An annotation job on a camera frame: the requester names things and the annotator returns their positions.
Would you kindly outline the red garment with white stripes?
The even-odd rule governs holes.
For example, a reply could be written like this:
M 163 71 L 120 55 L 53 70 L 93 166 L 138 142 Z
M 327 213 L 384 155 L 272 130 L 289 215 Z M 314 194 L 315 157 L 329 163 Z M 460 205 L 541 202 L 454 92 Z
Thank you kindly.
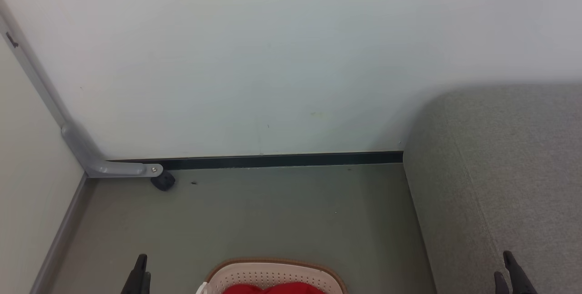
M 326 294 L 322 290 L 303 282 L 279 284 L 262 289 L 258 286 L 237 284 L 225 289 L 222 294 Z

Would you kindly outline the grey fabric sofa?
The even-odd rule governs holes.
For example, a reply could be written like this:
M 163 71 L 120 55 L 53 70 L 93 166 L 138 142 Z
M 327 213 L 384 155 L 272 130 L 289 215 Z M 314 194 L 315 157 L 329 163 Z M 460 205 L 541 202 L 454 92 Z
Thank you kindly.
M 504 251 L 539 294 L 582 294 L 582 84 L 440 95 L 403 164 L 437 294 L 494 294 Z

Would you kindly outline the grey skirting strip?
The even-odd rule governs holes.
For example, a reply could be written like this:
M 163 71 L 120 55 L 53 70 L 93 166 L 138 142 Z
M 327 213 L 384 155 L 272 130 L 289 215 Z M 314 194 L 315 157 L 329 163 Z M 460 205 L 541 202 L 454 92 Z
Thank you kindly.
M 50 294 L 86 207 L 89 177 L 83 174 L 29 294 Z

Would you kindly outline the black caster wheel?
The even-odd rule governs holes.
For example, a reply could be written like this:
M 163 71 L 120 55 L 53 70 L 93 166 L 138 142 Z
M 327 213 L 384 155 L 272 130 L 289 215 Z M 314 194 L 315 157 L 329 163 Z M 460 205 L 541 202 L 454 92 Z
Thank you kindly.
M 176 184 L 175 177 L 167 170 L 164 170 L 159 176 L 151 177 L 150 181 L 162 192 L 168 192 Z

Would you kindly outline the beige perforated laundry basket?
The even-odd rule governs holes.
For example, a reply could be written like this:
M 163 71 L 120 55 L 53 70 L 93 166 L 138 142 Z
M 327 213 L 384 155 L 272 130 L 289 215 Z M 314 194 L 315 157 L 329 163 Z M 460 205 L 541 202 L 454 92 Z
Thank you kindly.
M 349 294 L 343 280 L 326 266 L 277 258 L 229 259 L 217 265 L 198 287 L 196 294 L 223 294 L 233 285 L 267 289 L 301 282 L 324 294 Z

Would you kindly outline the black baseboard strip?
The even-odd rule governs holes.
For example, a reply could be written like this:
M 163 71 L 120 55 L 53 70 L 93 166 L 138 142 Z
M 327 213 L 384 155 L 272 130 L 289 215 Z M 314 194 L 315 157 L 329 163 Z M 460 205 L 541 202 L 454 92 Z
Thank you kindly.
M 126 159 L 118 162 L 159 164 L 165 170 L 374 165 L 402 163 L 403 151 Z

